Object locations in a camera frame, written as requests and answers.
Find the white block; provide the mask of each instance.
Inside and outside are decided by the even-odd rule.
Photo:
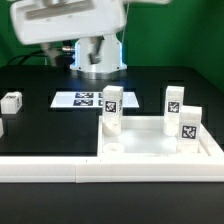
[[[164,129],[167,136],[176,136],[179,127],[180,109],[183,105],[184,87],[168,86],[166,89]]]
[[[182,106],[177,151],[198,153],[202,108]]]
[[[3,134],[4,134],[3,124],[2,124],[2,119],[0,118],[0,138],[2,137]]]
[[[2,114],[16,114],[22,106],[22,94],[9,92],[1,100]]]
[[[123,87],[107,86],[103,90],[103,132],[105,135],[119,135],[123,114]]]

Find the black tabletop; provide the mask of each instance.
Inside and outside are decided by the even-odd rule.
[[[202,106],[202,123],[224,147],[224,94],[198,72],[183,67],[132,67],[112,80],[83,80],[69,72],[44,66],[0,69],[0,97],[20,91],[23,107],[16,115],[1,115],[5,135],[0,155],[96,155],[98,117],[102,109],[51,109],[57,91],[102,91],[121,85],[134,91],[140,108],[124,115],[163,115],[168,85],[185,87],[184,104]]]
[[[23,107],[1,115],[0,155],[95,156],[101,109],[53,110],[57,91],[102,91],[121,85],[140,108],[124,115],[163,115],[168,85],[185,87],[185,105],[203,107],[202,123],[224,149],[224,94],[184,67],[132,67],[112,80],[83,80],[63,69],[0,69],[0,97],[20,91]],[[0,184],[0,223],[203,223],[224,222],[223,183]]]

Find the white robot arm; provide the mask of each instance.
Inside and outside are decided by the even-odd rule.
[[[170,0],[22,0],[11,17],[23,44],[114,34],[126,25],[124,3],[167,4]]]

